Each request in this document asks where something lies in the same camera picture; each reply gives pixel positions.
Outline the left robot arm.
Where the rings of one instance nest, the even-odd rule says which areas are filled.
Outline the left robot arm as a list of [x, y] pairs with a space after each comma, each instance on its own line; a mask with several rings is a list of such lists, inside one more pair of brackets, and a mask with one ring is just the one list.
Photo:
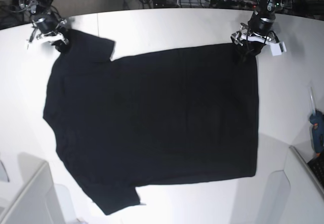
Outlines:
[[286, 45], [273, 30], [275, 12], [282, 10], [282, 0], [257, 0], [250, 20], [240, 24], [240, 29], [231, 35], [235, 55], [241, 62], [261, 53], [269, 46], [273, 56], [287, 51]]

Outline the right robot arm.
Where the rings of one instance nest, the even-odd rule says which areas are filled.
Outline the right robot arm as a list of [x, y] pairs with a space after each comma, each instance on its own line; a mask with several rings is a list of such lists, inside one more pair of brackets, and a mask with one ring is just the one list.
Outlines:
[[18, 0], [17, 13], [28, 12], [32, 33], [27, 46], [49, 43], [61, 53], [70, 48], [67, 20], [52, 5], [53, 0]]

